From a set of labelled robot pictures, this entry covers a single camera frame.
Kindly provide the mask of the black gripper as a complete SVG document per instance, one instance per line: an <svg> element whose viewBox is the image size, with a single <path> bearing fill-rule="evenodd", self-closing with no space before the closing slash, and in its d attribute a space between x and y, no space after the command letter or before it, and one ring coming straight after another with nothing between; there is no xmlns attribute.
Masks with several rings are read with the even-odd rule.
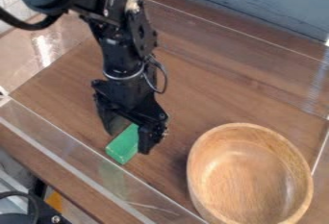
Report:
<svg viewBox="0 0 329 224"><path fill-rule="evenodd" d="M130 80L94 80L94 101L106 132L117 136L130 125L138 127L138 152L147 155L167 133L169 114L155 100L157 74Z"/></svg>

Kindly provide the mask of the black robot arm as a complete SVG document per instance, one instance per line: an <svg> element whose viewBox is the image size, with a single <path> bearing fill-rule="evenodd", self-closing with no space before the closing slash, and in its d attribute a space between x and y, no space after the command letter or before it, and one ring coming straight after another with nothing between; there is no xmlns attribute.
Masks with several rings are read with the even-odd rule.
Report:
<svg viewBox="0 0 329 224"><path fill-rule="evenodd" d="M104 129L111 132L121 117L138 125L138 152L146 154L161 142L169 114L155 96L165 67L154 56L158 33L151 28L145 0L22 0L46 18L28 23L0 8L0 20L27 31L52 25L67 12L76 12L88 25L103 54L102 80L91 82L94 101Z"/></svg>

